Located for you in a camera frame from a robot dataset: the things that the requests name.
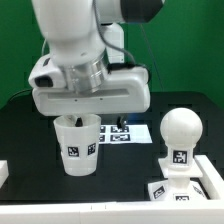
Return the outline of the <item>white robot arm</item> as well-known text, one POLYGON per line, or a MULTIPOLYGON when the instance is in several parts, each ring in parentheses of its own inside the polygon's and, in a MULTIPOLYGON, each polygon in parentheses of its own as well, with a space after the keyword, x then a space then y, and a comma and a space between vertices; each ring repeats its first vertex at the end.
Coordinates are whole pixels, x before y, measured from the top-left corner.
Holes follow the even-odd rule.
POLYGON ((126 114, 150 106, 149 72, 124 49, 122 23, 147 23, 165 0, 31 0, 49 53, 29 84, 45 116, 126 114))

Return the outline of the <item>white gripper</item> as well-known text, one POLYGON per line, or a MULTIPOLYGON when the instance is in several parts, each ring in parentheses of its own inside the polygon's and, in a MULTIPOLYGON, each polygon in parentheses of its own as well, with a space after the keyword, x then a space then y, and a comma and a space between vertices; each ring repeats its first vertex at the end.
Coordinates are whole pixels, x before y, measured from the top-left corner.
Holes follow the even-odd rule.
MULTIPOLYGON (((29 84, 40 113, 45 116, 70 114, 122 114, 116 121, 118 128, 127 124, 125 113, 145 112, 150 106, 148 71, 133 66, 112 70, 108 78, 93 93, 69 90, 63 73, 48 55, 41 57, 31 71, 29 84)), ((81 117, 68 117, 72 127, 82 127, 81 117)))

